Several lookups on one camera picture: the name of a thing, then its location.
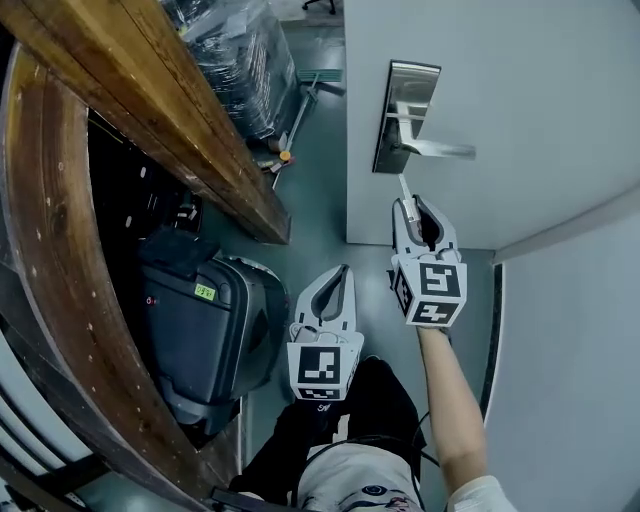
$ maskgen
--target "door handle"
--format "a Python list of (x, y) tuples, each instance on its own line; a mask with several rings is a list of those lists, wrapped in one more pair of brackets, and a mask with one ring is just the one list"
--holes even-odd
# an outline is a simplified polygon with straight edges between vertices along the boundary
[(418, 139), (440, 68), (392, 61), (373, 172), (400, 174), (409, 154), (474, 160), (475, 146)]
[(411, 105), (406, 102), (396, 102), (397, 115), (392, 115), (397, 119), (399, 148), (410, 153), (421, 156), (435, 156), (439, 158), (464, 158), (474, 160), (476, 158), (475, 146), (466, 144), (445, 144), (433, 140), (417, 139), (413, 133), (416, 124), (416, 116), (409, 114)]

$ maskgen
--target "white wall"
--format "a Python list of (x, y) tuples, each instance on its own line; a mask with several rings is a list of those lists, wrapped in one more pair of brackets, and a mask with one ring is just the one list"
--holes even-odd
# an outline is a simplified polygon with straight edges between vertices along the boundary
[(637, 507), (639, 255), (635, 214), (505, 263), (487, 431), (520, 512)]

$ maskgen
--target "cable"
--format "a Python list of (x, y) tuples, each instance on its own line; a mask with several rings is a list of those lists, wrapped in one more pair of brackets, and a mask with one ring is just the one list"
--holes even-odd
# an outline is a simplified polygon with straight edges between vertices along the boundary
[[(429, 413), (427, 413), (425, 416), (422, 417), (422, 419), (420, 420), (419, 424), (418, 424), (418, 430), (420, 429), (420, 423), (422, 423), (422, 421), (424, 421), (424, 419), (427, 417)], [(429, 462), (431, 462), (432, 464), (435, 464), (436, 466), (440, 467), (440, 464), (438, 463), (438, 461), (436, 459), (434, 459), (431, 455), (429, 455), (428, 453), (422, 451), (420, 448), (417, 448), (416, 446), (414, 446), (413, 443), (408, 443), (407, 441), (397, 438), (397, 437), (393, 437), (393, 436), (385, 436), (385, 435), (368, 435), (368, 436), (358, 436), (358, 437), (354, 437), (351, 439), (345, 439), (343, 441), (338, 441), (337, 443), (333, 443), (333, 444), (329, 444), (327, 446), (325, 446), (324, 448), (322, 448), (320, 451), (318, 451), (318, 453), (315, 453), (313, 456), (309, 457), (304, 465), (304, 467), (302, 468), (302, 471), (300, 471), (300, 474), (298, 475), (298, 478), (296, 479), (296, 482), (293, 486), (293, 489), (291, 491), (291, 506), (292, 507), (297, 507), (298, 505), (298, 486), (300, 485), (300, 480), (302, 478), (302, 475), (304, 474), (305, 470), (309, 467), (309, 465), (316, 460), (318, 457), (320, 457), (320, 455), (322, 455), (323, 453), (327, 452), (328, 450), (330, 450), (331, 448), (335, 448), (336, 446), (340, 446), (341, 444), (346, 444), (346, 443), (353, 443), (353, 444), (367, 444), (367, 442), (373, 442), (373, 441), (394, 441), (400, 444), (403, 444), (405, 446), (410, 447), (412, 450), (414, 450), (415, 452), (418, 452), (420, 454), (421, 457), (427, 459)], [(409, 464), (409, 466), (411, 467), (411, 480), (413, 482), (413, 488), (416, 489), (416, 483), (415, 483), (415, 478), (414, 478), (414, 472), (413, 472), (413, 467), (411, 464)], [(418, 501), (420, 501), (420, 506), (422, 507), (422, 510), (424, 510), (424, 505), (422, 503), (422, 498), (420, 497), (420, 493), (416, 491), (416, 494), (418, 496)]]
[[(429, 413), (431, 411), (427, 411), (424, 416), (422, 418), (420, 418), (420, 421), (418, 422), (418, 426), (416, 427), (416, 431), (413, 434), (413, 438), (411, 439), (411, 446), (416, 445), (416, 438), (418, 437), (418, 434), (420, 433), (420, 430), (422, 428), (422, 422), (424, 420), (426, 420), (429, 417)], [(415, 462), (415, 452), (413, 452), (413, 457), (411, 458), (411, 464), (409, 464), (409, 467), (411, 468), (411, 483), (413, 484), (413, 490), (416, 493), (416, 496), (418, 497), (418, 501), (420, 502), (420, 507), (422, 508), (422, 510), (425, 510), (424, 508), (424, 503), (422, 501), (422, 496), (420, 495), (420, 489), (418, 489), (418, 481), (420, 479), (420, 475), (418, 475), (418, 478), (416, 479), (416, 475), (415, 472), (413, 471), (413, 463)]]

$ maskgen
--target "person's arm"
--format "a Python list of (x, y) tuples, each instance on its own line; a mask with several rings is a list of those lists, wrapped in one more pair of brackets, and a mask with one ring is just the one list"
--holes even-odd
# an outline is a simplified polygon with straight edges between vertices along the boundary
[(451, 495), (487, 473), (482, 414), (447, 337), (420, 327), (418, 337), (427, 374), (431, 430)]

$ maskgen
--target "plastic-wrapped bundle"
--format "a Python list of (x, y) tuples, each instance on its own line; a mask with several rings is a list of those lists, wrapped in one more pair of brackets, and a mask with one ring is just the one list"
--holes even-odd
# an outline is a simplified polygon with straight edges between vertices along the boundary
[(160, 0), (245, 138), (277, 132), (299, 88), (289, 46), (267, 0)]

